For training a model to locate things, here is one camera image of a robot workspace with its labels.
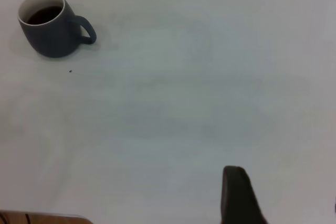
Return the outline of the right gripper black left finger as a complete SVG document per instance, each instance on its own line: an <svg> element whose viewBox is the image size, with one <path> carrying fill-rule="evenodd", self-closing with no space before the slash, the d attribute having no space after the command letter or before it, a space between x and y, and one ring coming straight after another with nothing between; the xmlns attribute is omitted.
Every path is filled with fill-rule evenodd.
<svg viewBox="0 0 336 224"><path fill-rule="evenodd" d="M220 203L221 223L267 223L250 178L242 167L224 167Z"/></svg>

